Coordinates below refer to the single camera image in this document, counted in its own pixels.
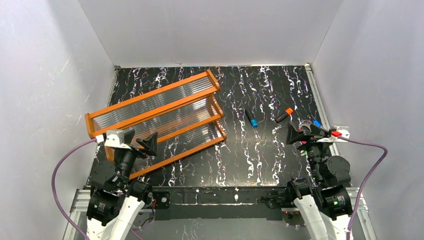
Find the orange ribbed plastic rack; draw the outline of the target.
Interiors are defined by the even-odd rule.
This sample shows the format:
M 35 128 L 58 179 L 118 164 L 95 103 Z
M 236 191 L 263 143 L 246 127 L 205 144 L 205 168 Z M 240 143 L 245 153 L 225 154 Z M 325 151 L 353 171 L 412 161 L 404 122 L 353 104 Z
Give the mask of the orange ribbed plastic rack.
M 130 179 L 151 173 L 226 140 L 220 125 L 224 112 L 215 94 L 220 85 L 211 70 L 160 87 L 104 109 L 85 114 L 88 136 L 134 129 L 136 139 L 158 132 L 157 156 L 137 158 Z M 105 147 L 108 161 L 114 150 Z

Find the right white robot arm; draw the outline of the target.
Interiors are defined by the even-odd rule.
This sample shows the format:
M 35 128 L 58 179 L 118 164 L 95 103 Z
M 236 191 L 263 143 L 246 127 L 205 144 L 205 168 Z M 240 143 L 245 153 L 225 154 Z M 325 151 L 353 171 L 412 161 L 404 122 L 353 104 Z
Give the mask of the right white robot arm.
M 295 126 L 289 122 L 286 144 L 297 142 L 306 155 L 312 185 L 305 180 L 292 180 L 287 188 L 303 216 L 313 240 L 351 240 L 348 229 L 354 209 L 347 187 L 351 182 L 350 163 L 340 155 L 327 155 L 334 143 L 345 143 L 350 137 L 347 127 L 324 129 L 314 123 Z

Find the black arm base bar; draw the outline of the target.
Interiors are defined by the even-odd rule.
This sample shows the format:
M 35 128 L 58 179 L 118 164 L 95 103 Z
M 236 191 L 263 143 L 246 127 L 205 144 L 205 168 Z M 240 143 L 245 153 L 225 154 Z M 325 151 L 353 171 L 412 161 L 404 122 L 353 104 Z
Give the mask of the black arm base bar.
M 159 221 L 179 219 L 282 220 L 295 205 L 275 186 L 165 187 L 152 189 Z

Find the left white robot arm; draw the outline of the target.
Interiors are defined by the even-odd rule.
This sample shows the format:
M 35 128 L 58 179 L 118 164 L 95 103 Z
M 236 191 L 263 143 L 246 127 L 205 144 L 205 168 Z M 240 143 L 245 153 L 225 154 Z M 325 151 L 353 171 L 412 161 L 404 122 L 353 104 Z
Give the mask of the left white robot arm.
M 86 212 L 86 235 L 90 240 L 124 240 L 140 211 L 156 203 L 152 187 L 130 179 L 130 175 L 137 158 L 157 156 L 158 133 L 137 138 L 141 149 L 132 145 L 134 136 L 134 130 L 113 129 L 94 138 L 114 150 L 114 162 L 112 173 L 91 185 Z

